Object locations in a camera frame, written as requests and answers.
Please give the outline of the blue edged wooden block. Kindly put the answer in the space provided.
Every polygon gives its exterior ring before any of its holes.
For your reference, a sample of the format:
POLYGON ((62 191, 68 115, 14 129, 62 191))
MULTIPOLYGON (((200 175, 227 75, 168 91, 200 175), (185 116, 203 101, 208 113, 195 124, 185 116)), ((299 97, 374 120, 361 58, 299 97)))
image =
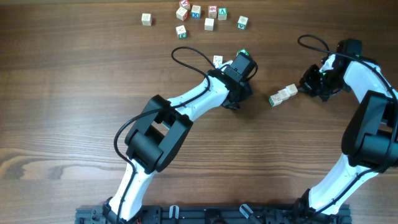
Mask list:
POLYGON ((286 86, 285 89, 287 90, 287 92, 290 96, 294 96, 298 93, 298 89, 294 83, 286 86))

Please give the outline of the wooden picture block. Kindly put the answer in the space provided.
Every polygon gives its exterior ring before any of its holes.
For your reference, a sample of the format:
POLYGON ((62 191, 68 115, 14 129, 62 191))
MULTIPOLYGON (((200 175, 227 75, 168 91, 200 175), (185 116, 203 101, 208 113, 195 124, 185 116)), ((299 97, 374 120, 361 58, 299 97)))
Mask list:
POLYGON ((275 95, 271 95, 269 97, 269 103, 272 107, 277 106, 279 104, 281 104, 283 102, 283 99, 280 97, 280 95, 278 93, 276 93, 275 95))

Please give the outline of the blue P wooden block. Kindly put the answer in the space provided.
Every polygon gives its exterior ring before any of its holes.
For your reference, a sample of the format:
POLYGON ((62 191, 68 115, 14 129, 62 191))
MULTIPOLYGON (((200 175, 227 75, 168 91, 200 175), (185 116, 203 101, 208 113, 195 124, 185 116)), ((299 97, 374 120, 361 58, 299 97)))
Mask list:
POLYGON ((290 97, 289 91, 286 88, 279 90, 278 95, 280 96, 282 101, 285 101, 290 97))

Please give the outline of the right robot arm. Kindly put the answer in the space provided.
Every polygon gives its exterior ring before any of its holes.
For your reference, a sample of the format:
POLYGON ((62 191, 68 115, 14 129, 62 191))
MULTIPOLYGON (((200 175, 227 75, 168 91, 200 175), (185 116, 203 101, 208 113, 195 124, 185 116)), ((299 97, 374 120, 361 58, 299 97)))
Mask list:
POLYGON ((326 177, 308 189, 294 207, 304 223, 336 220, 336 214, 362 184, 397 167, 397 91, 384 78, 379 64, 362 56, 362 42, 345 39, 336 51, 322 49, 322 67, 312 65, 298 90, 327 101, 352 91, 359 107, 341 140, 342 154, 326 177))

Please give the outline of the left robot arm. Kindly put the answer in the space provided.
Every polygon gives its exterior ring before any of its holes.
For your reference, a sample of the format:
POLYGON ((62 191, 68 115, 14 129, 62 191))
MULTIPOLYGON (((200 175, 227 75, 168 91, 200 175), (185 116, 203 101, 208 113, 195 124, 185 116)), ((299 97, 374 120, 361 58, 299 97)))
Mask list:
POLYGON ((122 131, 131 127, 125 138, 127 151, 119 155, 127 166, 116 195, 103 205, 106 221, 131 223, 136 219, 153 176, 173 161, 193 122, 219 106, 239 109, 239 102, 252 94, 249 80, 257 71, 257 63, 240 52, 234 60, 205 73, 203 81, 190 91, 168 100, 155 95, 141 114, 121 126, 115 143, 122 131))

